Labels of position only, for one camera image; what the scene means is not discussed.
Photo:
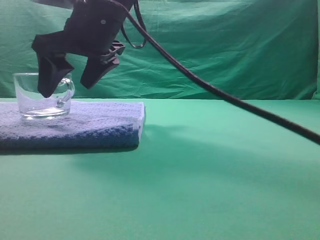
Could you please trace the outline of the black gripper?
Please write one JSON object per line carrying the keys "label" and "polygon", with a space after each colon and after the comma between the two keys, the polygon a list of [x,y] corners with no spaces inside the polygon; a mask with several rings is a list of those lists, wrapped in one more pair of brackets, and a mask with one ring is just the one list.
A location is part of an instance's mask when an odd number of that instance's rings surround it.
{"label": "black gripper", "polygon": [[116,40],[134,0],[38,0],[37,4],[71,10],[62,30],[35,36],[37,90],[49,98],[74,70],[66,54],[87,57],[80,83],[91,89],[119,65],[124,45]]}

